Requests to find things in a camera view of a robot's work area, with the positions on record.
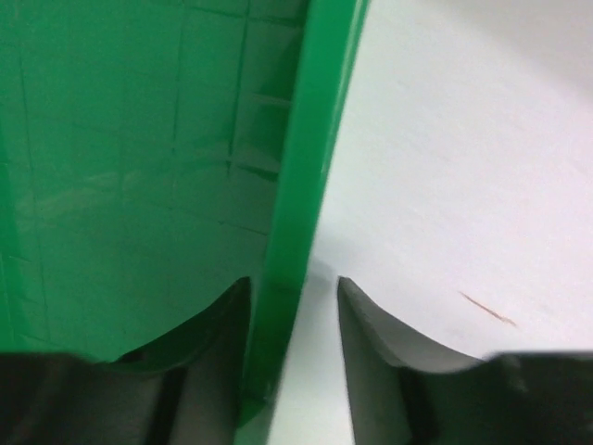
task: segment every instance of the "brown mark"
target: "brown mark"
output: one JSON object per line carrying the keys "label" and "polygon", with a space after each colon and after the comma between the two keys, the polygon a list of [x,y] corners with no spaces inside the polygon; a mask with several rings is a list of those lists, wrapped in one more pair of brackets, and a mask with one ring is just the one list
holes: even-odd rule
{"label": "brown mark", "polygon": [[497,312],[492,311],[490,308],[487,308],[486,306],[484,306],[482,303],[476,301],[475,299],[473,299],[472,297],[464,294],[463,292],[460,292],[460,294],[467,299],[469,302],[471,302],[472,304],[474,304],[475,306],[477,306],[478,308],[480,308],[483,311],[488,312],[490,315],[492,315],[494,318],[496,318],[497,320],[500,320],[502,323],[506,323],[506,324],[510,324],[514,327],[518,327],[517,323],[515,323],[513,320],[511,320],[510,318],[507,317],[503,317],[502,315],[500,315]]}

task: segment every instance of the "black object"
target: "black object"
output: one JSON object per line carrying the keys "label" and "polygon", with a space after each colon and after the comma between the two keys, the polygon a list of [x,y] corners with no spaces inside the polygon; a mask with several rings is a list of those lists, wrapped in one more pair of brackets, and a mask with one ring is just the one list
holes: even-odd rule
{"label": "black object", "polygon": [[593,355],[450,350],[338,284],[357,445],[593,444]]}
{"label": "black object", "polygon": [[243,278],[115,363],[0,355],[0,444],[231,445],[249,321]]}

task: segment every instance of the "green bin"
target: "green bin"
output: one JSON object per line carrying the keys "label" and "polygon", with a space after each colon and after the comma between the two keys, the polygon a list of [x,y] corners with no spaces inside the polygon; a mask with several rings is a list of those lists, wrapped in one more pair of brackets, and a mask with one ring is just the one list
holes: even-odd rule
{"label": "green bin", "polygon": [[0,350],[111,361],[257,287],[278,375],[365,0],[2,0]]}

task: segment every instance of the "green tray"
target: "green tray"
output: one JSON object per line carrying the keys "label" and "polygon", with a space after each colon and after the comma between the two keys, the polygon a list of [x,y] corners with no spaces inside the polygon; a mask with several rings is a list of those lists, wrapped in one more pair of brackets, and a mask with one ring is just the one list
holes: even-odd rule
{"label": "green tray", "polygon": [[365,7],[0,2],[0,350],[112,360],[250,275],[265,392]]}

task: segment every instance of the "green basket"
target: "green basket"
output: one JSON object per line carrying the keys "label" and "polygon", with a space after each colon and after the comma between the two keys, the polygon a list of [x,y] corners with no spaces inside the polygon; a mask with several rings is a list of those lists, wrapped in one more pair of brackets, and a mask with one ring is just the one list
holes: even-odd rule
{"label": "green basket", "polygon": [[265,391],[365,7],[3,0],[0,350],[113,360],[250,275]]}

